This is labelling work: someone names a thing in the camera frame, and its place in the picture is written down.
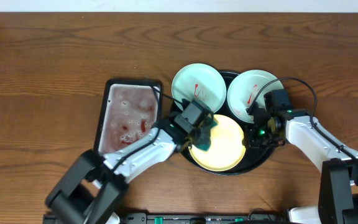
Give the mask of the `green scrub sponge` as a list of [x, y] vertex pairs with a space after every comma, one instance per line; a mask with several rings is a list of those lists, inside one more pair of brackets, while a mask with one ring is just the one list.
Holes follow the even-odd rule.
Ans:
[[217, 125], [215, 119], [203, 121], [194, 131], [192, 144], [202, 151], [208, 151], [211, 146], [211, 130]]

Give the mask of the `yellow plate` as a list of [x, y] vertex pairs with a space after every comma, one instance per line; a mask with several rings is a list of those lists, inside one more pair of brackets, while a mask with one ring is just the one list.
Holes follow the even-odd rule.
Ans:
[[230, 117], [216, 114], [217, 122], [211, 129], [211, 145], [207, 151], [196, 146], [190, 149], [191, 157], [206, 170], [222, 172], [232, 169], [242, 160], [246, 147], [244, 131]]

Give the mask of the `mint green plate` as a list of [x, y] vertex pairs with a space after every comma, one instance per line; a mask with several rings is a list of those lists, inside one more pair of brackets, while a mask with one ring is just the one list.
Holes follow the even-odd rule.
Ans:
[[256, 95], [262, 87], [276, 76], [264, 70], [248, 70], [238, 75], [227, 91], [227, 104], [232, 114], [243, 122], [253, 124], [253, 117], [247, 114]]
[[214, 113], [224, 104], [227, 88], [223, 76], [212, 66], [193, 63], [180, 69], [172, 81], [172, 96], [182, 99], [198, 99]]

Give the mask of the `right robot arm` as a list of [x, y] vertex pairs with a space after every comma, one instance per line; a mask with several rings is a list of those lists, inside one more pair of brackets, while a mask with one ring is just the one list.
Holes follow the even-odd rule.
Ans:
[[307, 110], [291, 106], [251, 106], [255, 128], [249, 134], [260, 147], [296, 146], [320, 171], [318, 204], [293, 208], [290, 223], [358, 223], [358, 151], [320, 125]]

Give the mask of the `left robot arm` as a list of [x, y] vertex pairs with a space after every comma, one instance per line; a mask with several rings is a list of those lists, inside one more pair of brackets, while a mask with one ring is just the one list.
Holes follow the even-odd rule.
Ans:
[[82, 153], [45, 199], [62, 223], [108, 223], [129, 182], [189, 146], [210, 145], [210, 114], [162, 119], [142, 139], [103, 156]]

